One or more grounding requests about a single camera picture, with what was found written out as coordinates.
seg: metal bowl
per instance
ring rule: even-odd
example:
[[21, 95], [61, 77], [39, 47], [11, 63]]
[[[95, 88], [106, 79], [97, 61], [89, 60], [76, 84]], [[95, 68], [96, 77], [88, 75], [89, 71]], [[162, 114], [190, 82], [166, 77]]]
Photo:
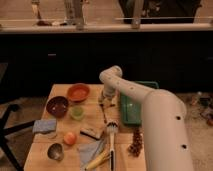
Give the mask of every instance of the metal bowl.
[[59, 143], [52, 144], [47, 151], [47, 156], [50, 159], [61, 161], [64, 158], [62, 145]]

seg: blue cloth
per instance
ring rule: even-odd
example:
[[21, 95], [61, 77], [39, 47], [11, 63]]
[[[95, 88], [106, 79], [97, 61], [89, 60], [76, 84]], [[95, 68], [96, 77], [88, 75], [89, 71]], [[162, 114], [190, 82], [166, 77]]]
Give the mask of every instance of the blue cloth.
[[103, 151], [105, 144], [106, 140], [101, 139], [90, 144], [80, 145], [78, 147], [81, 161], [80, 171], [85, 171], [87, 164]]
[[56, 119], [36, 120], [33, 126], [33, 133], [46, 134], [56, 130]]

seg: red bowl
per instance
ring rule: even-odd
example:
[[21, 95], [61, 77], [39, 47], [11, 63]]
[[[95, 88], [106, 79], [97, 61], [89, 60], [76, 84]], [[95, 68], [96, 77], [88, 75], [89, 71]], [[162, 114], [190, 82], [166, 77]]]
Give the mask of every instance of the red bowl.
[[55, 117], [63, 117], [68, 110], [69, 102], [63, 96], [56, 96], [47, 102], [46, 110]]
[[90, 88], [87, 84], [76, 83], [68, 89], [67, 99], [72, 102], [81, 102], [88, 97], [89, 92]]

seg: green tray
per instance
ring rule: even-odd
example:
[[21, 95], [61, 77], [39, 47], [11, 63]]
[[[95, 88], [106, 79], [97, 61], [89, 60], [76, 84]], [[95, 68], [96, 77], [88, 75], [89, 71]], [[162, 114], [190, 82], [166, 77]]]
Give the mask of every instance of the green tray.
[[[152, 88], [159, 88], [157, 82], [154, 81], [136, 81]], [[122, 123], [128, 126], [140, 126], [141, 120], [141, 104], [133, 101], [124, 94], [120, 94], [120, 111]]]

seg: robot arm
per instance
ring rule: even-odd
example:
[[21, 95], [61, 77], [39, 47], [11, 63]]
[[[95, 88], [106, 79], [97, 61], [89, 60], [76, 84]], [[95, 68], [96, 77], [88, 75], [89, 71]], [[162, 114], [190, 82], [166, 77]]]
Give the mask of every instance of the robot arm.
[[184, 103], [169, 91], [139, 85], [121, 76], [118, 66], [100, 73], [104, 89], [99, 101], [112, 99], [118, 90], [142, 104], [147, 171], [193, 171]]

